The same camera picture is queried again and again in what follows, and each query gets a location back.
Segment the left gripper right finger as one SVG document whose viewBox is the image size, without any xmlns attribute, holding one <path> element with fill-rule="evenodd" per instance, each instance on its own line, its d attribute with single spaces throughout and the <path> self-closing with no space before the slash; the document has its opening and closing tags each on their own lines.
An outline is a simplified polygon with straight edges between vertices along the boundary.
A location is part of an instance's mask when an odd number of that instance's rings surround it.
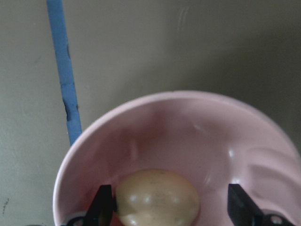
<svg viewBox="0 0 301 226">
<path fill-rule="evenodd" d="M 264 218 L 240 184 L 228 185 L 227 212 L 234 226 L 261 226 Z"/>
</svg>

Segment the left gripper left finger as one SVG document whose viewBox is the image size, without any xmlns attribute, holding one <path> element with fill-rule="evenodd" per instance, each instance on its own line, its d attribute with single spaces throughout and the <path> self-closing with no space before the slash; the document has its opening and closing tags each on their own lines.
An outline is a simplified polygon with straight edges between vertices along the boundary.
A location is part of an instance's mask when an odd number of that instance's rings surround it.
<svg viewBox="0 0 301 226">
<path fill-rule="evenodd" d="M 109 226 L 114 211 L 111 185 L 101 185 L 84 216 L 84 226 Z"/>
</svg>

